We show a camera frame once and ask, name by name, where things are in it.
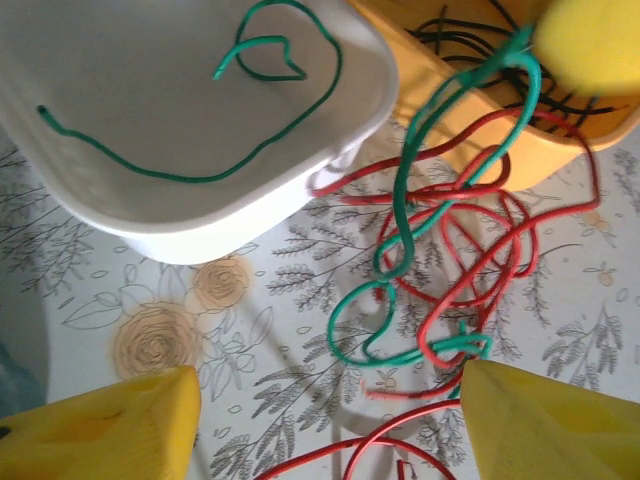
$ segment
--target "red cable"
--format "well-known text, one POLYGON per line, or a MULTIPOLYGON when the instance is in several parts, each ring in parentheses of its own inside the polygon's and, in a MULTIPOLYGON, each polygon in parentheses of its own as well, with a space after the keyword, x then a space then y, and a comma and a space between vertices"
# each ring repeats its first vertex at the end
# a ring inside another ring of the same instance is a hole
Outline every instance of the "red cable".
MULTIPOLYGON (((451 408, 454 406, 459 406, 460 405, 460 401, 459 400, 447 400, 446 402, 440 402, 440 403, 434 403, 433 405, 427 405, 426 407, 421 407, 418 408, 412 412, 409 413, 405 413, 404 415, 402 415, 401 417, 398 418, 394 418, 393 420, 385 423, 382 427, 376 429, 374 432, 372 432, 370 435, 366 436, 366 437, 360 437, 360 438, 352 438, 350 440, 343 440, 341 442, 337 442, 334 443, 332 445, 320 448, 318 450, 315 450, 313 452, 309 452, 306 453, 304 455, 301 455, 299 457, 296 458, 292 458, 290 460, 288 460, 287 462, 284 462, 280 465, 277 465, 275 467, 273 467, 272 469, 264 472, 263 474, 259 475, 258 477, 256 477, 255 480, 270 480, 272 478, 277 477, 278 475, 282 475, 285 472, 288 472, 289 470, 293 470, 301 465, 305 465, 307 463, 311 463, 315 460, 318 460, 322 457, 326 457, 327 455, 332 455, 334 453, 337 453, 341 450, 344 450, 346 448, 352 448, 352 447, 358 447, 356 449, 356 452, 354 452, 354 456, 356 454, 358 454, 358 458, 360 458, 360 456, 362 455, 362 453, 364 452, 364 450, 368 447, 370 447, 371 445, 386 445, 386 446, 393 446, 393 447, 398 447, 398 448, 402 448, 403 450, 406 450, 409 453, 412 453, 418 457, 420 457, 421 459, 423 459, 424 461, 426 461, 427 463, 433 465, 435 468, 438 469, 438 471, 440 473, 442 473, 442 475, 444 475, 444 477, 447 480, 456 480, 456 478, 453 476, 453 474, 449 471, 449 469, 442 463, 440 462, 437 458, 435 458, 433 455, 425 452, 424 450, 411 445, 410 443, 404 442, 402 440, 397 440, 395 438, 389 438, 389 437, 384 437, 381 438, 382 435, 384 435, 386 432, 388 432, 389 430, 391 430, 392 428, 398 426, 400 423, 404 423, 404 422, 408 422, 409 420, 412 420, 414 418, 418 418, 421 417, 423 415, 428 415, 430 413, 434 413, 438 410, 442 410, 445 408, 451 408), (388 429, 384 430, 384 432, 381 432, 385 426, 391 425, 388 429)), ((351 460, 349 461, 349 465, 352 465, 355 467, 355 464, 357 463, 357 459, 354 461, 353 457, 351 458, 351 460)))
MULTIPOLYGON (((498 118, 503 118, 506 116, 517 116, 520 114, 520 109, 506 109, 502 111, 497 111, 485 115, 484 117, 476 120, 471 125, 469 125, 460 135, 449 140, 448 142, 439 145, 434 148, 430 148, 421 152, 418 155, 417 161, 426 160, 428 158, 433 158, 435 156, 441 155, 446 151, 454 148, 459 145, 461 142, 466 140, 471 134, 477 131, 479 128, 487 125, 489 122, 496 120, 498 118)), ((536 232, 536 227, 541 222, 551 220, 553 218, 557 218, 564 215, 585 212, 588 210, 592 210, 596 208, 600 204, 600 191, 599 191, 599 182, 597 176, 597 166, 595 162, 595 158, 593 153, 591 152, 584 136, 580 133, 580 131, 565 122, 562 118, 557 117, 551 113, 536 111, 534 113, 535 118, 543 118, 553 125, 557 125, 559 127, 564 128, 567 132, 569 132, 570 136, 575 137, 584 147, 585 152, 587 153, 587 159, 589 161, 589 165, 591 167, 592 173, 592 198, 583 203, 570 205, 566 207, 561 207, 553 210, 549 210, 543 212, 538 215, 531 216, 525 207, 525 205, 513 194, 502 190, 502 187, 505 185, 506 181, 509 178, 511 172, 511 161, 508 155, 504 155, 501 159, 502 161, 502 171, 499 177, 491 182, 490 184, 479 184, 470 188, 464 188, 464 182, 466 179, 476 170, 476 168, 486 159, 491 152, 495 151, 495 146, 489 147, 482 152, 472 162, 465 168, 460 177, 455 182, 443 183, 438 185, 430 185, 428 187, 424 187, 418 189, 414 192, 409 192, 407 195, 408 202, 417 202, 421 204, 425 204, 427 209, 420 213, 413 215, 410 218, 410 223, 416 223, 420 220, 431 215, 431 213, 437 208, 437 206, 445 200, 469 200, 472 198, 478 198, 482 195, 487 194, 497 194, 498 200, 502 210, 504 210, 504 215, 501 215, 498 212, 492 211, 486 207, 482 207, 475 204, 470 203, 456 203, 451 209, 442 217, 440 222, 438 223, 438 232, 442 236, 443 243, 449 253, 452 255, 455 260, 458 268, 460 269, 460 277, 456 281, 456 283, 451 287, 443 296, 440 298, 436 298, 427 293, 421 292, 414 285, 412 285, 408 280, 404 278, 399 278, 396 280, 398 286, 405 291, 407 291, 410 295, 420 298, 429 304, 433 305, 431 311, 426 315, 423 323, 420 325, 418 329, 417 335, 417 343, 419 348, 424 353, 425 357, 433 362, 439 368, 458 368, 461 367, 464 360, 465 355, 460 353, 456 355, 451 360, 442 360, 439 358, 435 352, 431 350, 429 344, 427 342, 427 336, 430 328, 436 322, 436 320, 444 313, 445 310, 449 308, 475 308, 476 315, 478 317, 477 324, 475 326, 475 332, 482 332, 483 328, 486 326, 488 319, 491 317, 493 312, 496 310, 502 296, 504 295, 506 289, 514 278, 522 278, 530 275, 537 266, 537 261, 539 258, 539 242, 538 242, 538 234, 536 232), (509 208, 509 204, 512 207, 515 207, 519 214, 522 216, 522 219, 518 222, 509 208), (488 216, 489 218, 495 220, 499 226, 504 228, 505 233, 498 238, 493 245, 488 249, 484 249, 482 245, 475 239, 475 237, 469 233, 465 227, 461 224, 461 222, 455 217, 454 212, 458 210, 466 210, 475 212, 481 215, 488 216), (456 250, 453 241, 451 240, 451 236, 449 231, 451 229, 457 230, 464 238, 467 239, 469 245, 477 252, 479 255, 479 259, 470 267, 467 267, 461 258, 460 254, 456 250), (520 256, 522 253, 522 235, 529 236, 529 242, 531 244, 531 258, 525 264, 524 268, 520 270, 520 256), (497 254, 499 254, 503 249, 509 248, 507 258, 504 263, 501 263, 497 259, 497 254), (499 273, 499 278, 496 280, 495 284, 490 286, 484 293, 480 293, 478 287, 476 285, 476 277, 478 274, 482 272, 489 264, 492 264, 497 270, 496 273, 499 273), (471 300, 458 300, 461 294, 465 290, 470 290, 473 294, 473 298, 471 300)), ((385 170, 387 168, 398 166, 400 163, 401 157, 392 158, 389 160, 384 160, 382 162, 369 165, 357 172, 354 172, 341 180, 324 187, 322 189, 315 190, 313 196, 322 197, 325 195, 329 195, 335 193, 336 191, 343 188, 345 185, 351 183, 354 180, 362 178, 364 176, 370 175, 375 172, 379 172, 385 170)), ((341 195, 339 197, 343 202, 351 204, 351 205, 371 205, 371 204, 379 204, 379 203, 390 203, 391 195, 366 195, 366 196, 352 196, 352 195, 341 195)), ((393 219, 393 213, 390 213, 385 219, 381 231, 378 235, 378 242, 381 243, 387 238, 388 235, 394 235, 396 233, 395 230, 392 230, 390 233, 387 233, 389 227, 391 225, 391 220, 393 219)), ((388 252, 386 252, 383 256, 385 265, 387 268, 391 268, 393 266, 392 260, 389 258, 388 252)), ((380 298, 381 292, 377 292, 378 298, 380 298)), ((375 396, 378 398, 408 398, 408 399, 424 399, 424 398, 432 398, 454 388, 456 385, 460 383, 462 378, 462 369, 460 369, 454 377, 449 380, 444 385, 438 386, 432 390, 427 390, 424 392, 367 392, 370 396, 375 396)), ((361 459, 363 453, 369 448, 371 445, 386 445, 386 446, 395 446, 398 448, 402 448, 418 457, 422 458, 426 462, 435 466, 440 473, 442 473, 447 480, 455 480, 455 477, 451 474, 451 472, 447 469, 447 467, 442 464, 439 460, 434 458, 429 453, 409 444, 401 440, 396 440, 392 438, 382 438, 382 435, 389 432, 394 427, 410 421, 412 419, 421 417, 423 415, 428 415, 434 413, 439 410, 458 407, 460 405, 459 400, 446 400, 442 402, 438 402, 435 404, 427 405, 425 407, 421 407, 410 412, 407 412, 387 423, 382 425, 381 427, 374 430, 370 435, 361 438, 355 438, 351 440, 345 440, 342 442, 335 443, 333 445, 329 445, 327 447, 321 448, 311 453, 307 453, 300 457, 291 459, 281 465, 278 465, 271 470, 263 473, 256 480, 268 480, 272 479, 282 473, 285 473, 289 470, 295 469, 301 465, 312 462, 319 458, 322 458, 327 455, 331 455, 338 451, 341 451, 346 448, 356 447, 355 452, 353 453, 351 459, 349 460, 349 464, 347 465, 347 469, 344 474, 344 480, 350 480, 351 476, 357 466, 357 463, 361 459)), ((404 465, 405 462, 398 461, 397 469, 398 469, 398 479, 403 480, 405 478, 404 475, 404 465)))
MULTIPOLYGON (((460 135, 454 137, 453 139, 445 142, 442 145, 439 145, 434 148, 430 148, 421 152, 418 155, 416 161, 422 161, 429 158, 433 158, 437 155, 440 155, 451 148, 459 145, 461 142, 466 140, 470 135, 476 132, 478 129, 486 126, 489 122, 496 120, 498 118, 503 118, 506 116, 517 116, 521 113, 521 109, 506 109, 502 111, 492 112, 484 117, 479 118, 471 125, 469 125, 460 135)), ((443 243, 449 253, 454 258, 456 264, 460 269, 460 278, 456 282, 456 284, 442 297, 436 298, 432 295, 429 295, 425 292, 421 292, 412 285, 406 278, 396 279, 395 282, 397 285, 407 291, 410 295, 420 298, 421 300, 433 305, 431 311, 426 315, 423 323, 420 325, 418 330, 418 338, 417 343, 425 357, 433 362, 438 368, 441 369, 451 369, 459 367, 465 359, 464 353, 459 353, 454 358, 450 360, 442 360, 439 358, 429 347, 427 336, 429 329, 434 325, 436 320, 444 313, 445 310, 450 308, 471 308, 474 307, 476 309, 476 316, 478 318, 477 325, 475 327, 474 332, 480 333, 483 328, 486 326, 489 318, 495 312, 499 302, 504 295, 506 289, 514 278, 522 278, 530 275, 537 267, 538 257, 539 257, 539 242, 538 242, 538 234, 536 232, 536 226, 546 220, 550 220, 552 218, 556 218, 563 215, 583 212, 587 210, 591 210, 596 208, 600 203, 600 194, 598 187, 598 178, 596 174, 596 165, 593 153, 589 149, 587 142, 580 131, 568 124, 562 118, 557 117, 551 113, 544 111, 536 111, 534 113, 534 117, 543 118, 551 122, 552 124, 558 125, 567 129, 569 134, 573 137, 576 137, 578 141, 584 147, 588 160, 591 165, 592 170, 592 187, 593 187, 593 198, 588 202, 584 202, 578 205, 572 205, 568 207, 554 209, 548 212, 544 212, 542 214, 536 216, 530 216, 525 205, 513 194, 510 192, 502 190, 502 187, 505 185, 506 181, 509 178, 511 172, 511 161, 507 155, 504 155, 501 159, 502 170, 498 178, 491 182, 490 184, 479 184, 475 185, 471 188, 464 189, 464 182, 472 175, 472 173, 486 160, 487 156, 489 156, 493 151, 495 151, 496 147, 491 146, 484 149, 480 154, 478 154, 465 168, 465 170, 460 174, 459 178, 455 182, 442 183, 438 185, 430 185, 421 189, 418 189, 413 192, 409 192, 407 194, 408 202, 418 202, 426 205, 428 208, 425 211, 422 211, 416 215, 413 215, 410 219, 410 223, 416 223, 421 220, 424 220, 426 217, 430 216, 433 211, 438 207, 438 205, 444 200, 465 200, 478 198, 482 195, 487 194, 497 194, 498 200, 502 209, 504 210, 504 215, 490 210, 486 207, 482 207, 479 205, 474 205, 470 203, 456 203, 454 204, 450 210, 442 217, 438 224, 437 231, 440 233, 443 239, 443 243), (513 217, 511 213, 511 209, 509 208, 509 204, 517 209, 517 211, 522 216, 522 220, 518 223, 516 219, 513 217), (485 249, 480 245, 480 243, 475 239, 475 237, 470 234, 464 226, 458 221, 458 219, 453 215, 455 211, 464 210, 476 212, 482 215, 485 215, 493 220, 495 220, 502 228, 505 229, 504 235, 499 238, 493 246, 485 251, 485 249), (473 249, 479 255, 479 259, 472 266, 467 268, 464 265, 462 258, 457 252, 456 248, 453 245, 451 240, 449 230, 450 228, 455 228, 460 232, 460 234, 467 239, 469 244, 473 247, 473 249), (521 235, 527 234, 530 238, 529 242, 531 244, 531 258, 526 263, 525 268, 523 270, 519 270, 520 256, 522 252, 522 239, 521 235), (504 264, 500 263, 496 255, 500 253, 501 250, 509 248, 507 258, 504 264), (485 269, 488 264, 493 264, 497 271, 500 273, 499 278, 496 280, 494 285, 490 286, 484 293, 479 293, 478 288, 476 286, 477 283, 477 275, 485 269), (461 294, 465 290, 471 290, 473 293, 473 297, 471 300, 458 300, 461 294)), ((360 179, 366 175, 369 175, 374 172, 379 172, 385 170, 390 167, 395 167, 400 163, 401 157, 392 158, 389 160, 384 160, 382 162, 369 165, 363 169, 360 169, 346 177, 340 179, 339 181, 324 187, 319 190, 315 190, 313 192, 313 196, 319 197, 323 195, 328 195, 331 193, 335 193, 340 190, 342 187, 347 185, 348 183, 360 179)), ((391 194, 383 194, 383 195, 364 195, 364 196, 353 196, 353 195, 341 195, 340 200, 351 204, 351 205, 370 205, 370 204, 379 204, 379 203, 390 203, 392 200, 391 194)), ((393 219, 393 212, 389 213, 385 221, 383 222, 381 231, 378 235, 378 243, 382 243, 382 241, 387 238, 389 235, 394 235, 397 233, 397 230, 394 229, 390 233, 387 233, 389 226, 391 224, 391 220, 393 219)), ((387 268, 391 268, 393 262, 389 256, 388 252, 385 252, 383 256, 385 265, 387 268)), ((376 298, 381 300, 381 295, 383 294, 382 290, 376 291, 376 298)), ((425 392, 417 392, 417 393, 409 393, 409 392, 368 392, 369 395, 375 397, 384 397, 384 398, 432 398, 437 395, 441 395, 446 392, 448 389, 453 388, 459 381, 460 375, 456 375, 455 378, 446 385, 440 386, 434 390, 428 390, 425 392)))

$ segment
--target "black cable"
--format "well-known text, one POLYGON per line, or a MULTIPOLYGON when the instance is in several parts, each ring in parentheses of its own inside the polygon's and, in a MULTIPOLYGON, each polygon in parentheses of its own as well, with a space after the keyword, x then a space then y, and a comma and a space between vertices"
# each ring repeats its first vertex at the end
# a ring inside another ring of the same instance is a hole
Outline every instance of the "black cable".
MULTIPOLYGON (((518 25, 516 24, 513 17, 511 17, 509 12, 502 6, 502 4, 498 0, 488 1, 514 30, 518 29, 518 25)), ((434 50, 438 56, 440 55, 442 42, 454 42, 470 48, 475 53, 479 54, 480 57, 482 57, 479 58, 471 55, 448 55, 442 57, 442 60, 447 63, 466 62, 474 65, 480 65, 485 63, 486 60, 495 53, 496 48, 493 47, 487 40, 472 32, 462 30, 444 30, 445 25, 463 27, 485 32, 493 32, 504 36, 511 36, 513 33, 502 27, 496 27, 494 25, 486 25, 478 22, 445 18, 447 8, 448 6, 446 4, 443 5, 438 18, 427 20, 415 30, 407 30, 408 33, 410 33, 423 45, 434 43, 434 50), (432 26, 436 27, 435 32, 425 31, 427 28, 432 26)), ((543 92, 540 93, 538 104, 549 107, 550 112, 560 111, 565 120, 567 120, 572 114, 578 115, 579 118, 576 122, 577 127, 580 127, 582 124, 584 124, 584 122, 590 115, 602 115, 611 113, 616 110, 616 108, 614 107, 594 108, 597 102, 597 99, 594 98, 589 99, 589 102, 584 109, 570 107, 566 105, 566 103, 573 97, 573 94, 571 93, 565 95, 560 101, 553 99, 551 97, 551 94, 556 90, 558 84, 555 78, 553 78, 551 73, 543 65, 541 65, 541 71, 542 78, 551 80, 551 83, 543 92)), ((498 73, 498 78, 480 85, 479 88, 491 88, 506 81, 511 84, 514 90, 518 93, 520 101, 512 103, 510 105, 505 105, 503 108, 521 107, 524 104, 524 100, 529 89, 529 84, 527 83, 526 79, 522 78, 523 75, 526 75, 526 72, 517 67, 505 68, 498 73)), ((531 125, 535 126, 535 123, 535 120, 532 120, 531 125)), ((549 133, 553 133, 556 129, 557 127, 551 127, 547 131, 549 133)))
MULTIPOLYGON (((439 22, 440 22, 439 18, 434 18, 433 20, 427 20, 426 22, 421 24, 418 28, 416 28, 415 31, 422 32, 424 29, 429 28, 432 25, 438 25, 439 22)), ((476 30, 485 30, 487 32, 499 33, 506 37, 510 36, 513 33, 501 27, 495 27, 493 25, 485 25, 484 23, 467 22, 465 20, 456 20, 454 18, 443 19, 442 24, 454 25, 456 27, 475 28, 476 30)))
MULTIPOLYGON (((417 32, 413 30, 407 30, 407 32, 413 35, 416 39, 418 39, 420 43, 431 43, 435 41, 436 35, 437 35, 431 32, 417 32)), ((484 38, 479 37, 478 35, 475 35, 471 32, 465 32, 462 30, 449 30, 446 32, 442 32, 440 35, 441 35, 441 38, 442 36, 445 36, 447 38, 455 38, 455 37, 468 38, 469 40, 473 40, 474 42, 482 45, 488 52, 493 53, 496 50, 494 46, 491 45, 489 42, 487 42, 484 38)))
POLYGON ((587 117, 591 115, 591 112, 593 111, 593 107, 596 106, 596 103, 598 103, 598 100, 599 100, 598 97, 591 97, 589 99, 589 101, 587 102, 587 106, 584 109, 584 112, 582 113, 582 115, 580 115, 580 118, 578 118, 578 121, 576 122, 576 128, 580 128, 582 124, 585 122, 585 120, 587 119, 587 117))

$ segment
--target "floral tablecloth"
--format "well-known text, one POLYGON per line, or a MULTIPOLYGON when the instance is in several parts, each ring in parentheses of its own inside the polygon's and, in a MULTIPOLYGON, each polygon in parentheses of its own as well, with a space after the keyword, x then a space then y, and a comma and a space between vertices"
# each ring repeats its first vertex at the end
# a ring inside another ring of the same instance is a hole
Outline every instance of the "floral tablecloth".
MULTIPOLYGON (((396 154, 403 131, 389 123, 359 164, 396 154)), ((540 229, 537 271, 514 283, 489 325, 491 357, 617 397, 640 400, 640 131, 599 155, 604 200, 585 215, 540 229)), ((587 169, 576 160, 520 198, 534 212, 585 199, 587 169)), ((412 182, 452 177, 441 162, 412 182)), ((348 188, 385 191, 392 174, 348 188)), ((0 133, 0 340, 55 401, 165 366, 197 366, 203 409, 190 478, 248 479, 285 459, 362 435, 418 405, 364 398, 361 384, 423 389, 446 373, 430 365, 361 370, 333 358, 329 312, 371 274, 375 236, 389 211, 314 201, 228 258, 206 265, 156 263, 69 216, 0 133)), ((497 227, 472 219, 481 237, 497 227)), ((418 248, 413 281, 442 292, 452 280, 438 238, 418 248)), ((461 244, 460 251, 469 253, 461 244)), ((373 300, 346 312, 344 350, 380 317, 373 300)), ((381 349, 414 343, 426 306, 401 297, 395 332, 381 349)), ((460 412, 392 432, 477 478, 460 412)), ((392 459, 368 457, 361 478, 395 478, 392 459)), ((420 478, 438 478, 415 459, 420 478)), ((339 478, 344 458, 310 465, 339 478)), ((299 478, 298 472, 291 478, 299 478)))

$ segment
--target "white plastic container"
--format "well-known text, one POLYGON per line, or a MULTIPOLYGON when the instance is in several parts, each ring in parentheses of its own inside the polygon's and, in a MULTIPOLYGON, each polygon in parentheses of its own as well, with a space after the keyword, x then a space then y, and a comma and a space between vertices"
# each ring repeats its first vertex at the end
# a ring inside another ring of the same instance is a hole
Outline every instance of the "white plastic container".
MULTIPOLYGON (((253 0, 5 0, 0 15, 0 123, 72 214, 174 264, 226 255, 308 200, 310 182, 347 167, 389 116, 398 79, 390 50, 344 0, 306 0, 344 50, 331 98, 248 166, 215 183, 147 178, 83 142, 96 138, 128 161, 182 175, 212 175, 242 160, 328 89, 336 55, 296 9, 270 6, 247 37, 286 35, 302 82, 265 83, 234 62, 211 78, 253 0), (322 170, 321 175, 314 175, 322 170)), ((279 46, 243 58, 290 73, 279 46)))

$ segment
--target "green cable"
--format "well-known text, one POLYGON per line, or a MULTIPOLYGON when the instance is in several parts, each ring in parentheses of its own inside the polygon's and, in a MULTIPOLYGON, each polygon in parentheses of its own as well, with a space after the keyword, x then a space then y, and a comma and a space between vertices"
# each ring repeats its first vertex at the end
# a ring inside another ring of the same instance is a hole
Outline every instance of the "green cable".
MULTIPOLYGON (((376 272, 376 280, 369 281, 351 291, 338 303, 329 317, 327 334, 329 347, 331 352, 343 362, 360 367, 377 368, 408 365, 424 360, 424 355, 419 348, 413 348, 387 358, 378 358, 369 353, 371 345, 384 336, 392 324, 392 319, 395 314, 397 295, 396 289, 391 284, 391 281, 405 275, 411 268, 413 257, 415 255, 415 239, 433 228, 433 226, 455 203, 452 200, 443 202, 426 221, 414 230, 411 230, 409 214, 407 212, 408 207, 406 204, 409 170, 417 158, 418 152, 422 147, 427 134, 433 129, 442 116, 453 108, 464 95, 466 95, 471 89, 477 88, 485 83, 494 73, 498 72, 502 68, 520 66, 527 71, 530 77, 529 92, 522 114, 514 128, 503 141, 502 145, 484 161, 473 175, 471 175, 471 177, 465 182, 463 188, 469 188, 474 185, 480 177, 507 152, 513 142, 529 123, 540 95, 540 88, 542 84, 540 65, 530 53, 527 53, 532 31, 531 27, 526 27, 516 32, 510 41, 507 42, 505 46, 497 50, 496 53, 486 61, 486 63, 472 71, 458 73, 443 82, 424 107, 416 113, 409 124, 405 143, 402 148, 401 162, 398 166, 393 189, 393 213, 398 233, 386 239, 375 251, 373 267, 376 272), (460 88, 441 102, 445 91, 453 85, 454 82, 460 83, 460 88), (384 253, 399 243, 402 244, 404 250, 401 261, 388 272, 383 272, 381 261, 384 253), (367 360, 361 361, 346 356, 344 352, 340 350, 337 341, 334 339, 335 327, 338 318, 345 308, 355 301, 363 292, 372 289, 385 290, 387 297, 389 298, 389 307, 382 326, 362 344, 362 352, 367 360)), ((491 346, 491 338, 483 334, 467 335, 464 326, 461 324, 459 335, 449 339, 432 342, 429 346, 435 353, 458 350, 473 355, 477 355, 479 353, 481 357, 486 358, 491 346), (484 343, 484 348, 479 349, 477 346, 478 343, 484 343)))
POLYGON ((64 137, 76 138, 84 143, 87 143, 94 147, 96 150, 100 151, 111 160, 120 164, 121 166, 131 170, 132 172, 138 173, 140 175, 145 175, 147 177, 160 178, 163 180, 170 180, 173 182, 180 183, 210 183, 217 182, 220 180, 224 180, 225 178, 233 175, 241 168, 245 167, 249 162, 251 162, 262 150, 264 150, 269 145, 281 140, 286 135, 288 135, 294 128, 296 128, 300 123, 302 123, 305 119, 307 119, 311 114, 313 114, 322 104, 324 104, 331 95, 333 95, 335 89, 338 86, 338 82, 340 81, 340 77, 342 76, 342 66, 344 61, 344 55, 342 52, 342 47, 340 43, 336 40, 336 38, 329 33, 324 24, 320 21, 320 19, 316 16, 316 14, 307 6, 297 2, 296 0, 263 0, 253 7, 249 9, 249 11, 245 14, 238 31, 236 32, 235 45, 234 47, 225 55, 225 57, 220 62, 218 68, 216 68, 213 79, 219 80, 222 74, 227 70, 231 61, 235 58, 238 61, 240 67, 247 72, 252 78, 256 80, 264 81, 264 82, 284 82, 284 81, 300 81, 305 80, 307 78, 307 74, 296 65, 296 63, 291 59, 291 42, 288 38, 282 35, 270 35, 263 37, 251 38, 249 40, 242 40, 242 36, 244 31, 251 20, 251 18, 261 9, 271 6, 271 5, 288 5, 298 10, 301 10, 305 13, 311 21, 318 28, 322 36, 333 46, 336 51, 337 57, 337 65, 336 65, 336 73, 329 86, 329 89, 326 91, 322 97, 320 97, 311 107, 305 110, 299 117, 293 120, 290 124, 280 130, 278 133, 268 138, 267 140, 260 143, 256 148, 249 153, 244 159, 236 163, 231 168, 225 170, 222 173, 218 173, 216 175, 208 175, 208 176, 200 176, 200 177, 191 177, 185 175, 178 175, 174 173, 168 173, 158 170, 151 170, 148 168, 143 168, 138 165, 135 165, 125 158, 121 157, 113 150, 109 149, 102 143, 100 143, 95 138, 86 135, 77 130, 71 130, 64 127, 55 116, 51 113, 51 111, 45 107, 44 105, 40 105, 37 107, 37 111, 42 117, 42 119, 51 127, 56 133, 64 137), (258 72, 255 72, 251 68, 249 68, 241 58, 241 53, 249 48, 253 48, 258 45, 268 45, 268 44, 282 44, 284 47, 284 60, 286 65, 296 73, 296 75, 265 75, 258 72))

